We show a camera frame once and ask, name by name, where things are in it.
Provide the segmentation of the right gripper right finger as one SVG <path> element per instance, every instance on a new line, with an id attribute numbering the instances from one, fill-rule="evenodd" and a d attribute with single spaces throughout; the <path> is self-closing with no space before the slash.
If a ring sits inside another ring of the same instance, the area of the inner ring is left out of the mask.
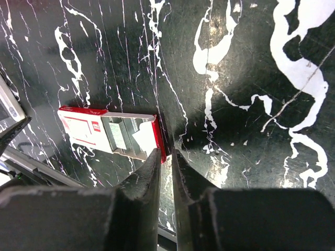
<path id="1" fill-rule="evenodd" d="M 334 250 L 334 208 L 296 188 L 220 189 L 172 152 L 178 250 Z"/>

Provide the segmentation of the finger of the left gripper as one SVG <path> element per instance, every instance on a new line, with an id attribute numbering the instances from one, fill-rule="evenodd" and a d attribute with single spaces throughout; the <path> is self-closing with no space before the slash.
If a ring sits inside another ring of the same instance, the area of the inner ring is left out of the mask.
<path id="1" fill-rule="evenodd" d="M 0 154 L 3 154 L 10 142 L 29 124 L 31 117 L 26 117 L 16 122 L 1 132 Z"/>

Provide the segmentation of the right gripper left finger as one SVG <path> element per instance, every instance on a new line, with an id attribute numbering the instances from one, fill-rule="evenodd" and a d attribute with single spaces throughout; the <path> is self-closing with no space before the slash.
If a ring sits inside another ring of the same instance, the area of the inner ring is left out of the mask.
<path id="1" fill-rule="evenodd" d="M 1 191 L 1 250 L 156 250 L 161 151 L 112 188 Z"/>

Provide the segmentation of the red staple box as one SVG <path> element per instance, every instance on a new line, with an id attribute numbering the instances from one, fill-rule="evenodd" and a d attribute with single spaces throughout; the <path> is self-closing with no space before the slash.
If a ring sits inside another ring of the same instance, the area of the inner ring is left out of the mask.
<path id="1" fill-rule="evenodd" d="M 154 149 L 166 152 L 157 115 L 62 106 L 58 116 L 71 143 L 145 161 Z"/>

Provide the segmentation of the light blue white stapler top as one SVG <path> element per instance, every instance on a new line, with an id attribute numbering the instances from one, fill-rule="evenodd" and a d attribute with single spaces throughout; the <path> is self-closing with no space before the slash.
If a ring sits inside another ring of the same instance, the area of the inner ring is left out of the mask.
<path id="1" fill-rule="evenodd" d="M 1 76 L 1 104 L 7 113 L 17 122 L 26 118 L 26 114 L 20 106 L 18 100 Z"/>

